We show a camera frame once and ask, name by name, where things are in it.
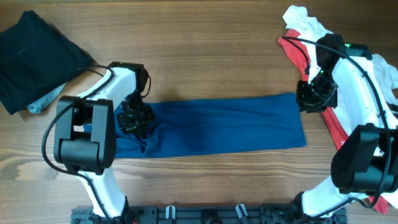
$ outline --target wood grain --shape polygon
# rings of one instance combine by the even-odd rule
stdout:
[[[398,66],[396,1],[295,1],[347,42],[368,44]],[[299,71],[277,39],[286,1],[159,1],[0,4],[0,30],[33,9],[100,64],[143,63],[152,77],[146,101],[241,98],[295,91]],[[99,76],[84,73],[63,95]],[[39,115],[0,108],[0,223],[68,223],[70,209],[90,205],[74,177],[41,157],[55,104]],[[168,159],[121,159],[116,177],[131,205],[289,202],[330,173],[335,147],[319,114],[301,114],[308,146],[296,149]],[[52,148],[53,133],[48,147]],[[350,223],[396,223],[350,205]]]

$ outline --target wooden table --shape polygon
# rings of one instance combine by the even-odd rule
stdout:
[[[345,41],[367,44],[398,66],[397,2],[295,4]],[[285,1],[2,4],[0,30],[33,9],[100,64],[143,63],[152,77],[146,101],[241,98],[295,91],[299,71],[277,44],[286,32],[282,15],[289,6]],[[84,73],[62,94],[76,95],[99,79]],[[55,172],[42,159],[43,132],[54,116],[55,103],[38,115],[10,116],[0,108],[0,223],[68,223],[72,208],[90,205],[75,177]],[[301,116],[307,147],[121,159],[114,162],[116,177],[131,205],[287,203],[329,175],[336,152],[323,118]],[[381,215],[350,205],[348,212],[350,223],[398,218],[393,208]]]

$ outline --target table top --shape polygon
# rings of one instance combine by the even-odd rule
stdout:
[[[345,41],[367,44],[398,66],[394,1],[295,1]],[[299,71],[277,39],[286,33],[285,1],[149,1],[0,4],[0,30],[33,9],[99,64],[142,63],[152,77],[146,102],[242,98],[295,91]],[[62,95],[96,83],[86,72]],[[70,210],[89,206],[75,178],[42,159],[45,128],[55,103],[42,114],[10,116],[0,107],[0,222],[68,223]],[[336,152],[318,113],[301,114],[302,148],[166,159],[120,159],[116,178],[131,205],[288,203],[330,174]],[[53,144],[53,132],[48,147]],[[349,223],[396,223],[388,215],[348,207]]]

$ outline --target black fabric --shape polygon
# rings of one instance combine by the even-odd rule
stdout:
[[[76,77],[92,63],[34,11],[0,33],[0,101],[13,114]]]

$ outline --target crumpled white cloth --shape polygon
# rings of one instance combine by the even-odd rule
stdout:
[[[309,17],[307,8],[290,6],[282,17],[286,22],[286,29],[294,29],[300,33],[299,38],[316,42],[325,34],[332,34],[331,31],[324,28],[315,17]],[[317,54],[315,46],[302,42],[306,46],[308,55],[311,59],[310,75],[308,80],[311,81],[319,72],[317,65]],[[389,65],[380,55],[372,55],[373,70],[377,83],[382,91],[386,102],[398,105],[398,100],[394,97],[392,89],[398,88],[398,71],[392,65]],[[350,135],[352,133],[346,106],[341,96],[341,92],[337,89],[338,106],[333,109],[341,127]],[[395,208],[398,208],[398,190],[391,194],[382,194],[382,196]]]

